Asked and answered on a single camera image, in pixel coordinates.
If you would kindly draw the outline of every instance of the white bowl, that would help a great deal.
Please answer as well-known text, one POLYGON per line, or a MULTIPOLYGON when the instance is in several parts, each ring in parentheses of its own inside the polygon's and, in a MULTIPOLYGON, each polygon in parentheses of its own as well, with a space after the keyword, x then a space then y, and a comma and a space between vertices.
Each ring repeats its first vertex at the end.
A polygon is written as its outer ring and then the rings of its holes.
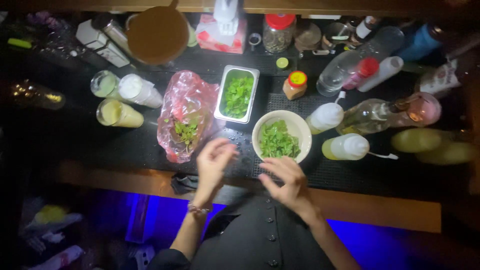
POLYGON ((295 158, 295 161, 300 163, 300 161, 308 155, 310 148, 312 148, 312 134, 307 122, 298 114, 288 110, 275 110, 267 113, 258 120, 252 133, 253 149, 257 156, 263 160, 261 156, 262 151, 258 143, 260 140, 260 128, 264 123, 271 125, 279 120, 284 120, 285 124, 287 124, 288 133, 299 139, 300 154, 295 158))

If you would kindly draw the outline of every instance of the white squeeze bottle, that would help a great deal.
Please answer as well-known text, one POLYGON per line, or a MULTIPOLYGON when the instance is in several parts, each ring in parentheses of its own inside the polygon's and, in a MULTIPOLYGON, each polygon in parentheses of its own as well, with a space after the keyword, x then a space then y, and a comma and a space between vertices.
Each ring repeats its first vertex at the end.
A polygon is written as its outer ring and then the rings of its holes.
POLYGON ((340 98, 345 98, 345 92, 338 95, 335 103, 327 103, 318 107, 305 120, 310 132, 315 135, 338 126, 343 120, 343 108, 337 104, 340 98))
POLYGON ((378 71, 357 86, 358 91, 367 92, 386 79, 400 72, 403 60, 398 56, 387 57, 379 65, 378 71))
POLYGON ((328 139, 322 145, 322 152, 329 160, 359 160, 369 150, 367 139, 356 133, 328 139))

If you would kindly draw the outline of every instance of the white cap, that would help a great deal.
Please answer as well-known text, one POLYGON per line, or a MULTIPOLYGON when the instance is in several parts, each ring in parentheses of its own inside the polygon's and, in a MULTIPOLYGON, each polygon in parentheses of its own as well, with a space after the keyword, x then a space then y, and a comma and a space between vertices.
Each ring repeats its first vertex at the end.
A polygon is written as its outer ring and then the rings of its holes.
POLYGON ((136 74, 128 74, 119 83, 119 93, 122 98, 131 99, 142 91, 143 79, 136 74))
POLYGON ((336 103, 324 104, 313 112, 312 125, 320 130, 331 129, 343 120, 343 109, 336 103))
POLYGON ((346 153, 361 159, 370 151, 370 144, 367 139, 357 135, 347 138, 343 144, 343 149, 346 153))

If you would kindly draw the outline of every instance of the black shirt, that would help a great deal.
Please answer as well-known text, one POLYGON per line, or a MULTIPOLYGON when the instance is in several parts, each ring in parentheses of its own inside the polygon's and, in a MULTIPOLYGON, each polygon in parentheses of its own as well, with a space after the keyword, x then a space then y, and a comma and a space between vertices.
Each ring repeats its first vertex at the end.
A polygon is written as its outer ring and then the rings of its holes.
POLYGON ((335 269, 308 226, 266 197, 245 198, 210 221, 192 262, 178 250, 161 250, 148 270, 335 269))

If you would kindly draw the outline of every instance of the tissue box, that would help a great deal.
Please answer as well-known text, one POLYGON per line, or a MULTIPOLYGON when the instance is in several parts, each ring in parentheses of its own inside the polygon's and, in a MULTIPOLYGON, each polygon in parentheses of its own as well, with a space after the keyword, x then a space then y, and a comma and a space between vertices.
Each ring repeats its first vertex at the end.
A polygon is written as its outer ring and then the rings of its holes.
MULTIPOLYGON (((214 23, 216 20, 212 15, 202 14, 200 17, 200 23, 208 24, 214 23)), ((247 21, 244 19, 239 19, 239 27, 237 33, 234 36, 233 43, 231 46, 223 44, 215 40, 207 31, 202 31, 196 34, 198 44, 202 49, 210 49, 217 51, 224 51, 230 53, 242 54, 245 50, 245 36, 247 33, 247 21)))

